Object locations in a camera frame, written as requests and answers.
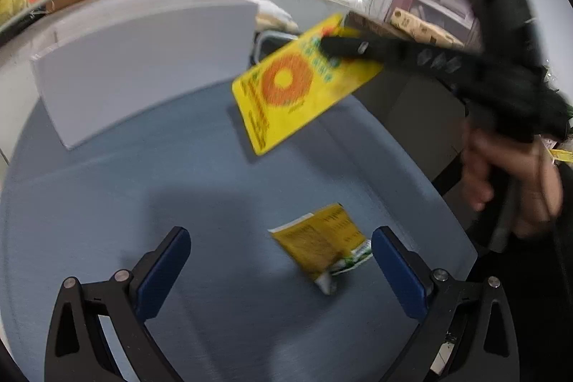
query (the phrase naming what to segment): white box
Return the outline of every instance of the white box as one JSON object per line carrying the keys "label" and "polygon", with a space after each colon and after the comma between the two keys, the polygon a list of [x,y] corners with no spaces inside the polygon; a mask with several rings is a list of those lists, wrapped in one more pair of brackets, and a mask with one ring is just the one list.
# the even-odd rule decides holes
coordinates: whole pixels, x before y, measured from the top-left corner
{"label": "white box", "polygon": [[245,0],[103,0],[66,15],[32,57],[62,143],[244,72],[256,13]]}

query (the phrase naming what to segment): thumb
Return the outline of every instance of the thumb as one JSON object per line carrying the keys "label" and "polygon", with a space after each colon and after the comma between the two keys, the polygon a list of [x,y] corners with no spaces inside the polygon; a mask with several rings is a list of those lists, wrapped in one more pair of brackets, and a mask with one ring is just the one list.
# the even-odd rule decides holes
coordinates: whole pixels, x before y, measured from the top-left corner
{"label": "thumb", "polygon": [[535,145],[518,143],[498,134],[476,130],[473,146],[490,164],[496,165],[523,182],[536,179],[538,168]]}

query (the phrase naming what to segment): blue-gray tabletop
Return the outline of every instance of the blue-gray tabletop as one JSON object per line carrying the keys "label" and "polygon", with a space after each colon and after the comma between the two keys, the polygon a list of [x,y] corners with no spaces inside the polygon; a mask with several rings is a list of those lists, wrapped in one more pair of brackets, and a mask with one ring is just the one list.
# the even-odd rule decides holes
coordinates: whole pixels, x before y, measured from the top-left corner
{"label": "blue-gray tabletop", "polygon": [[[475,261],[431,183],[353,97],[261,157],[230,83],[73,150],[39,101],[0,201],[0,312],[15,361],[43,380],[62,280],[106,280],[177,225],[191,233],[191,256],[147,327],[183,380],[376,381],[417,325],[376,261],[325,296],[267,232],[331,203],[367,236],[389,225],[431,268],[458,279]],[[104,328],[124,377],[137,380],[108,321]]]}

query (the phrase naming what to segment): blue gripper pad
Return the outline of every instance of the blue gripper pad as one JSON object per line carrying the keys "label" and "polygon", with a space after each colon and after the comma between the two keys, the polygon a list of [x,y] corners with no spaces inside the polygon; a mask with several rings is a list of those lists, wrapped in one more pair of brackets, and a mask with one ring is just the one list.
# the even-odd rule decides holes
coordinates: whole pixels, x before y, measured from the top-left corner
{"label": "blue gripper pad", "polygon": [[187,230],[180,228],[136,291],[135,315],[140,322],[157,316],[190,253],[191,236]]}
{"label": "blue gripper pad", "polygon": [[427,298],[433,288],[430,269],[389,227],[372,233],[372,253],[406,315],[421,322],[428,313]]}

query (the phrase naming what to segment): human hand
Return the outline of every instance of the human hand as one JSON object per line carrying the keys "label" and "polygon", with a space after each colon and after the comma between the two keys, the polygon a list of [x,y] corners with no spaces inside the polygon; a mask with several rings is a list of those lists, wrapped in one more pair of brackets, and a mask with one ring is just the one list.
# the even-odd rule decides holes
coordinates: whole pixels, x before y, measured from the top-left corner
{"label": "human hand", "polygon": [[[475,211],[481,211],[493,198],[488,183],[491,165],[496,165],[521,182],[520,207],[512,231],[519,238],[545,233],[549,220],[542,196],[551,216],[557,216],[563,201],[563,188],[559,171],[551,156],[539,142],[519,143],[495,133],[472,129],[468,122],[463,128],[462,151],[463,195]],[[540,191],[538,180],[541,173]]]}

